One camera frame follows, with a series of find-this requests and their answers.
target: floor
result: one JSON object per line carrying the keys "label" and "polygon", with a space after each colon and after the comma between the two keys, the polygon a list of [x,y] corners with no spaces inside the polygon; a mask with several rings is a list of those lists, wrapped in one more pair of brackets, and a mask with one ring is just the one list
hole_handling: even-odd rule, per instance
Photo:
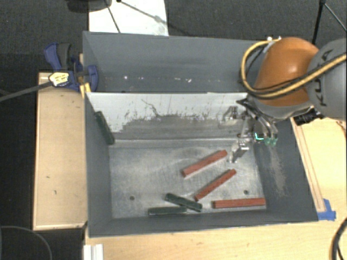
{"label": "floor", "polygon": [[[326,1],[346,26],[347,0]],[[165,0],[165,6],[169,35],[250,40],[280,35],[311,41],[318,0]],[[82,52],[81,32],[87,28],[84,2],[0,0],[0,91],[36,85],[37,73],[50,68],[42,50],[51,42],[69,42],[75,54]],[[317,46],[342,37],[345,31],[324,9]],[[31,227],[35,106],[35,93],[0,103],[1,226]],[[44,251],[34,238],[19,239],[18,229],[2,231],[2,259],[26,259],[31,255],[27,251],[32,255]],[[42,236],[53,259],[81,259],[81,230],[49,231]]]}

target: green light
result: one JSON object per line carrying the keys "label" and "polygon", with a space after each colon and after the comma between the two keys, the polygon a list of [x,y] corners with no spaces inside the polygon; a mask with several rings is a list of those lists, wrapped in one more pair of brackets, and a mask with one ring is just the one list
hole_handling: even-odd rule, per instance
{"label": "green light", "polygon": [[263,140],[264,138],[258,138],[258,134],[257,133],[254,133],[254,135],[255,135],[255,139],[256,140]]}

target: blue tape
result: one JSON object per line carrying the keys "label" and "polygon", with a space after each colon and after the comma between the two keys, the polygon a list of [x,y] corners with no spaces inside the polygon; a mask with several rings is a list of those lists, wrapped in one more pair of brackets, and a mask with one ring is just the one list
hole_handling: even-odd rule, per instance
{"label": "blue tape", "polygon": [[318,212],[318,220],[331,220],[334,221],[336,219],[336,211],[331,210],[330,202],[329,200],[323,198],[326,211],[325,212]]}

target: wooden board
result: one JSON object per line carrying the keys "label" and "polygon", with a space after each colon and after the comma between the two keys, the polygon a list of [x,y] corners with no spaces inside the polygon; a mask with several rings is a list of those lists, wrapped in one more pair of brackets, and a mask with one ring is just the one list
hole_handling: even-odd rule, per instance
{"label": "wooden board", "polygon": [[[39,83],[49,74],[40,74]],[[40,90],[37,98],[33,229],[82,227],[87,220],[81,94]]]}

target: bin floor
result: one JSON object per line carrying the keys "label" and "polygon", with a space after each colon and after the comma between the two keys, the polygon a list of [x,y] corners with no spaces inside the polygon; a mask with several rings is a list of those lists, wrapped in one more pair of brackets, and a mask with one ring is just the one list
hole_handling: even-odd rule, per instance
{"label": "bin floor", "polygon": [[[110,146],[113,218],[146,217],[148,208],[174,206],[167,193],[193,200],[209,183],[234,168],[236,175],[199,202],[201,213],[258,210],[265,206],[213,209],[212,201],[264,197],[253,148],[236,163],[228,161],[236,139],[117,140]],[[226,158],[184,178],[181,171],[217,151]],[[188,214],[199,214],[188,210]]]}

